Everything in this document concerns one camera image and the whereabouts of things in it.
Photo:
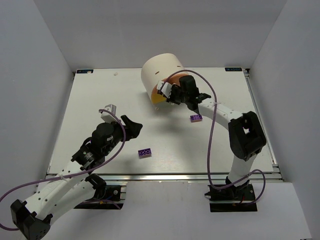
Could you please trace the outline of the purple lego brick studs up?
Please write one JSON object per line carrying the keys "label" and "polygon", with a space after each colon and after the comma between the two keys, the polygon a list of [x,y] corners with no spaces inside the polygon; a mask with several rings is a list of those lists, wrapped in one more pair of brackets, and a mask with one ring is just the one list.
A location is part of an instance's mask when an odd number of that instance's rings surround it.
{"label": "purple lego brick studs up", "polygon": [[195,114],[195,115],[190,116],[191,123],[201,122],[202,120],[203,120],[203,117],[199,114]]}

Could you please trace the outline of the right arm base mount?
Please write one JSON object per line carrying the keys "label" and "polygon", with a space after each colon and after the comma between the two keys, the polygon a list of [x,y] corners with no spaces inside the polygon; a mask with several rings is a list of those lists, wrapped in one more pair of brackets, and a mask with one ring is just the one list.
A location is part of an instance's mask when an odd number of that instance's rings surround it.
{"label": "right arm base mount", "polygon": [[224,189],[214,189],[208,185],[204,196],[209,200],[211,213],[244,213],[257,212],[256,195],[253,185],[247,180],[241,186],[230,186]]}

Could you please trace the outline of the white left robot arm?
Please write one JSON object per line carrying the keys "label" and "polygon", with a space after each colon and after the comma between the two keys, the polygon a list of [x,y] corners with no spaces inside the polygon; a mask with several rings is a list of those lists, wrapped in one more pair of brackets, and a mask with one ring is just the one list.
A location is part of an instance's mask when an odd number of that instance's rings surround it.
{"label": "white left robot arm", "polygon": [[110,115],[100,123],[67,165],[35,194],[24,201],[15,200],[11,206],[12,221],[28,240],[40,240],[51,225],[78,204],[102,197],[106,182],[94,173],[106,156],[117,146],[139,136],[141,123],[122,115],[121,122]]}

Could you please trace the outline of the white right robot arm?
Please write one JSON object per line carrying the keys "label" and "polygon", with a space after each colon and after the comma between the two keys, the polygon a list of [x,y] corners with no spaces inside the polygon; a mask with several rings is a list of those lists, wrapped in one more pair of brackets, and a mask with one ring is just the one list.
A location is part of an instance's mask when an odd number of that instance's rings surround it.
{"label": "white right robot arm", "polygon": [[267,144],[267,139],[257,114],[253,111],[242,113],[219,103],[216,94],[201,93],[193,76],[179,78],[179,84],[159,82],[157,92],[166,101],[174,104],[185,104],[196,114],[212,120],[209,139],[213,138],[215,124],[228,131],[229,145],[233,161],[225,185],[213,185],[215,190],[231,187],[243,187],[249,183],[254,160]]}

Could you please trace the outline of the purple lego brick underside up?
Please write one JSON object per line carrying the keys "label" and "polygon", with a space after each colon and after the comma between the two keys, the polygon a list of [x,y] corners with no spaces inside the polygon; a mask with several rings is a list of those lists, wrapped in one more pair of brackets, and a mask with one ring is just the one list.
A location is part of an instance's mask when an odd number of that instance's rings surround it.
{"label": "purple lego brick underside up", "polygon": [[138,150],[138,157],[140,159],[147,158],[152,156],[152,151],[150,148],[140,149]]}

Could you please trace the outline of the yellow drawer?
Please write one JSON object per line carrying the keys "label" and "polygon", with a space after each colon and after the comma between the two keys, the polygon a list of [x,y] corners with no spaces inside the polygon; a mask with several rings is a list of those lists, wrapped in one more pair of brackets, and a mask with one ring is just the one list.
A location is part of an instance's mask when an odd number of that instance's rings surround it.
{"label": "yellow drawer", "polygon": [[159,103],[165,102],[166,98],[163,97],[161,94],[158,94],[158,90],[156,88],[154,88],[151,91],[150,100],[151,100],[153,105],[157,105]]}

